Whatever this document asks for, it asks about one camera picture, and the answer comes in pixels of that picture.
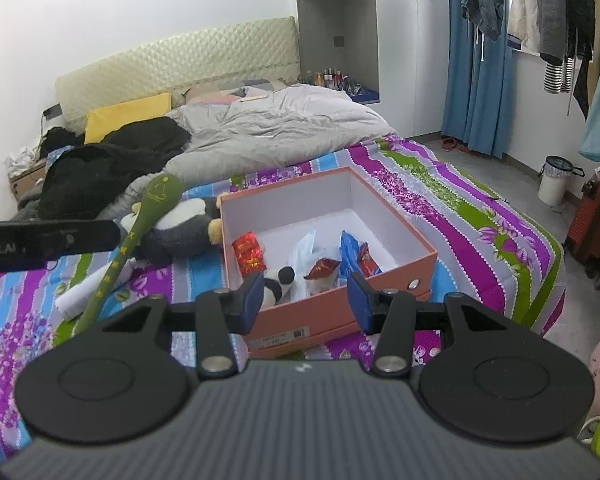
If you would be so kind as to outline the panda plush toy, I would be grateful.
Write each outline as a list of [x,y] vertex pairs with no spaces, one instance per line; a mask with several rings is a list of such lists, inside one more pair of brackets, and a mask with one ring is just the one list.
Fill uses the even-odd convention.
[[291,266],[282,266],[278,270],[266,270],[263,273],[264,289],[261,309],[276,306],[287,295],[294,284],[296,274]]

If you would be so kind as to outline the blue plastic snack bag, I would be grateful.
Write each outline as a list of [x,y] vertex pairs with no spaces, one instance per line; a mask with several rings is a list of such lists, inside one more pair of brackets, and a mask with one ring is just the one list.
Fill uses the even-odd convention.
[[344,284],[351,273],[359,273],[364,278],[381,274],[381,268],[370,254],[370,246],[347,231],[342,231],[339,243],[339,281]]

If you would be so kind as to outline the blue surgical face mask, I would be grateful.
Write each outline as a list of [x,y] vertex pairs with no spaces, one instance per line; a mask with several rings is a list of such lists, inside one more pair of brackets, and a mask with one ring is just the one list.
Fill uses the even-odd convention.
[[296,274],[294,284],[289,289],[289,300],[291,302],[300,301],[310,296],[306,290],[303,277],[312,268],[314,262],[321,258],[339,260],[339,248],[333,244],[324,245],[318,242],[316,231],[309,231],[294,246],[287,260],[288,266],[291,266]]

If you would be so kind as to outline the cardboard box by bed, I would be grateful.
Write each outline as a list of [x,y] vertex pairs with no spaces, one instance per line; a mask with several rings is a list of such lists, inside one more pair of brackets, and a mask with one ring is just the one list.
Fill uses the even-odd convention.
[[46,160],[40,159],[18,176],[9,178],[9,187],[15,200],[21,200],[27,192],[38,183],[42,182],[46,175]]

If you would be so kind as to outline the white cylindrical bottle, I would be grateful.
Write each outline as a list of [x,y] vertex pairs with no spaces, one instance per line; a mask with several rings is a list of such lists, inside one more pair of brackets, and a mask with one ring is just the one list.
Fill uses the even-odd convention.
[[70,287],[54,301],[55,310],[65,321],[71,321],[83,313],[104,278],[108,264],[88,274],[79,284]]

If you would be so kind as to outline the grey penguin plush toy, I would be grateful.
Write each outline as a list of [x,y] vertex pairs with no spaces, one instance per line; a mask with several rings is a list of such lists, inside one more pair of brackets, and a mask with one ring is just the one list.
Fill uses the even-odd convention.
[[223,241],[219,197],[194,197],[176,205],[143,236],[134,257],[153,266],[194,258]]

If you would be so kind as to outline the black clothing pile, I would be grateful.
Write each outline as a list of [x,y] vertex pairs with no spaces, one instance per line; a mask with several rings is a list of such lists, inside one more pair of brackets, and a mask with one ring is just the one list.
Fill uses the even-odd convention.
[[131,122],[50,165],[38,200],[42,220],[93,220],[139,177],[181,154],[190,134],[170,117]]

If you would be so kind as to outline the orange cardboard box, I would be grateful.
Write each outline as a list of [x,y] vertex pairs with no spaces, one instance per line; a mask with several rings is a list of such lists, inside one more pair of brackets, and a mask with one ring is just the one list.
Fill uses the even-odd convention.
[[324,292],[304,278],[321,258],[340,257],[340,238],[352,235],[368,248],[379,272],[377,289],[407,290],[425,299],[437,252],[373,185],[350,167],[306,174],[220,198],[225,283],[242,284],[233,244],[253,234],[268,274],[294,269],[291,289],[277,304],[267,302],[245,336],[250,356],[274,358],[356,332],[347,289],[336,281]]

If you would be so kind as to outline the colourful striped bed sheet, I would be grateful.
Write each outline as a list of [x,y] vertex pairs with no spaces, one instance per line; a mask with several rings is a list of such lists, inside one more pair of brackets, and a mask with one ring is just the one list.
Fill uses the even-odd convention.
[[[347,166],[436,248],[434,300],[458,290],[541,334],[559,318],[566,296],[562,244],[505,198],[412,140],[384,136],[298,165],[193,186],[187,196],[238,192]],[[0,462],[30,440],[12,397],[17,375],[71,334],[55,300],[109,260],[106,252],[75,255],[40,270],[0,273]]]

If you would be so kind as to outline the yellow pillow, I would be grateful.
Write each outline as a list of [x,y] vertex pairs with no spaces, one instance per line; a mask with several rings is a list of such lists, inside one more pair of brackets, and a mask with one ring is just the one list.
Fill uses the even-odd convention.
[[172,110],[169,92],[91,110],[86,116],[85,143],[98,143],[108,133],[131,122],[163,116]]

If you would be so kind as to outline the grey duvet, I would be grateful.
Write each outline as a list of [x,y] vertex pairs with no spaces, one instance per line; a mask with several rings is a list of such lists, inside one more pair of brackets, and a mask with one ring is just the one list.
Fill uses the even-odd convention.
[[160,172],[174,174],[188,190],[309,162],[396,132],[385,118],[345,93],[306,84],[273,92],[249,88],[244,98],[230,104],[190,102],[166,116],[188,132],[184,152],[135,179],[99,213],[99,220],[123,216]]

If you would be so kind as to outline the white trash bin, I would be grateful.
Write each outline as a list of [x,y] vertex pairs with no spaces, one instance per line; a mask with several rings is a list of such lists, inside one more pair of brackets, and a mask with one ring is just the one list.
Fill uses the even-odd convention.
[[581,167],[558,155],[548,155],[539,173],[538,197],[547,206],[558,206],[564,199],[570,177],[585,177]]

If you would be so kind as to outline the blue curtain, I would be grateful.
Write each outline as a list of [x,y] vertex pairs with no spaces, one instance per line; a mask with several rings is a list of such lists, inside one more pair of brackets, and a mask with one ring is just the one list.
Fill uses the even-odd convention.
[[513,51],[475,32],[450,31],[449,73],[441,132],[468,150],[500,158],[512,128]]

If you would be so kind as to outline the red suitcase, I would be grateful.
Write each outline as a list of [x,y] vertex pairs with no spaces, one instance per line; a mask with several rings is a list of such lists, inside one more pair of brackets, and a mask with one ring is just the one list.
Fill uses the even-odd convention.
[[600,179],[583,185],[582,198],[570,224],[565,248],[585,267],[585,274],[600,289]]

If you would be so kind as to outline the hanging grey striped jacket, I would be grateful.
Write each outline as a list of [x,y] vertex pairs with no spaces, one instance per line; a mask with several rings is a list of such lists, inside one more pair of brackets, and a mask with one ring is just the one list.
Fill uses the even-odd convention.
[[538,0],[539,54],[549,66],[562,66],[568,58],[580,58],[574,88],[578,99],[588,100],[588,63],[593,58],[594,0]]

